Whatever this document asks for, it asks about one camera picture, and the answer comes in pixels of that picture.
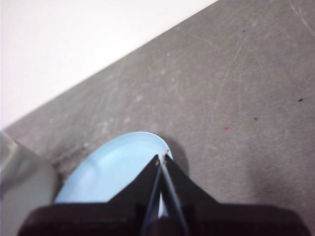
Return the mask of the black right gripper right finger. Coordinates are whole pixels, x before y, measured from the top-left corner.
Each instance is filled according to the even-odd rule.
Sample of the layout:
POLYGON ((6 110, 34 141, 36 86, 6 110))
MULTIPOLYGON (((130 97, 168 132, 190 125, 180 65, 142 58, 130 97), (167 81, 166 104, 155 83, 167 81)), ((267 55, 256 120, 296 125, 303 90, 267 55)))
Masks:
POLYGON ((163 196, 170 217, 187 236, 306 236, 308 227, 289 209, 224 204, 195 184, 170 158, 161 162, 163 196))

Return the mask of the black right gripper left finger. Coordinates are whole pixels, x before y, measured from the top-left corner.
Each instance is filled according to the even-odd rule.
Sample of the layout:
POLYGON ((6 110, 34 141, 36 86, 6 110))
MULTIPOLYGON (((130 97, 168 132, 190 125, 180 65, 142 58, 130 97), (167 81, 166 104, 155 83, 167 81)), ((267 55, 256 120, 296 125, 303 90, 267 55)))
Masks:
POLYGON ((62 203, 33 210, 20 236, 137 236, 153 205, 160 160, 155 155, 138 176, 106 203, 62 203))

